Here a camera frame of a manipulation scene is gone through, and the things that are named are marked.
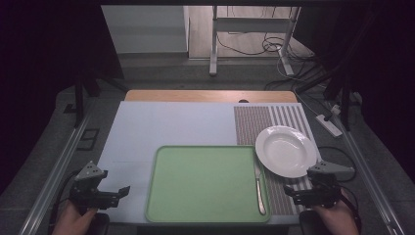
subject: white power strip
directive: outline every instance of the white power strip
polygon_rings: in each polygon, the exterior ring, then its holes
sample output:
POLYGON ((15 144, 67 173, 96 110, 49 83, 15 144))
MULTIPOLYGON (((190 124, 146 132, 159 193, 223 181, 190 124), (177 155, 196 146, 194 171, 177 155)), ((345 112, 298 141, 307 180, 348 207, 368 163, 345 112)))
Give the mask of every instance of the white power strip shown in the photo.
POLYGON ((323 115, 317 116, 316 119, 333 135, 333 137, 337 138, 342 135, 342 132, 335 125, 333 125, 330 120, 324 120, 323 115))

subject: knife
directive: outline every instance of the knife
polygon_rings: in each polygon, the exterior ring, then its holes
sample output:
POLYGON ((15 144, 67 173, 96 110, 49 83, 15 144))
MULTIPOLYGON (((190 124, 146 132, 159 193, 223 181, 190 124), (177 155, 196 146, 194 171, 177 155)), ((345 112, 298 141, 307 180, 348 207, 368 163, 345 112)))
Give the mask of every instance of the knife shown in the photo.
POLYGON ((256 180, 256 193, 258 197, 258 206, 259 206, 259 212, 261 214, 266 214, 265 207, 263 206, 262 202, 262 195, 260 193, 260 168, 259 168, 259 162, 257 159, 257 156, 254 156, 254 169, 255 169, 255 180, 256 180))

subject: green cutting board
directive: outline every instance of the green cutting board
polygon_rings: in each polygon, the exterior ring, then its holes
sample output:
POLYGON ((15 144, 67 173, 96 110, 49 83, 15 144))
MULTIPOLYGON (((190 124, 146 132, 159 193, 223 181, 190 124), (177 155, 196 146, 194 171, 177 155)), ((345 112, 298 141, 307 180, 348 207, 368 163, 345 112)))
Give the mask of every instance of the green cutting board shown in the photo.
POLYGON ((259 213, 254 146, 163 146, 158 149, 146 217, 152 222, 265 222, 259 213))

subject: striped placemat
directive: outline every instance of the striped placemat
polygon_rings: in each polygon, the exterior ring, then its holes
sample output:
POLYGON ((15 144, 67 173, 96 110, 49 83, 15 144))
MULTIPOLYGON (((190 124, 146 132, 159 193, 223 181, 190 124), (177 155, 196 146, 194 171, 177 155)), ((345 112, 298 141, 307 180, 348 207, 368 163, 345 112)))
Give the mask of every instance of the striped placemat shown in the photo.
MULTIPOLYGON (((234 114, 238 145, 254 145, 256 136, 272 125, 295 128, 314 142, 301 104, 235 107, 234 114)), ((273 215, 293 215, 305 210, 303 206, 294 205, 292 198, 285 195, 283 186, 289 185, 296 190, 310 189, 311 183, 306 176, 290 179, 276 175, 267 168, 264 171, 273 215)))

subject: knife handle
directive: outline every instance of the knife handle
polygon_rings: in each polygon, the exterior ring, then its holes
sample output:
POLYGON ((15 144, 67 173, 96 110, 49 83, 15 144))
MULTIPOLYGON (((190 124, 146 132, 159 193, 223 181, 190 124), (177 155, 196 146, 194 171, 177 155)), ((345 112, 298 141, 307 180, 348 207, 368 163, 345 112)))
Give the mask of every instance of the knife handle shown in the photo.
POLYGON ((260 193, 260 187, 259 187, 259 179, 256 180, 256 193, 258 195, 258 206, 259 206, 259 212, 263 215, 266 214, 265 207, 263 206, 262 202, 262 196, 260 193))

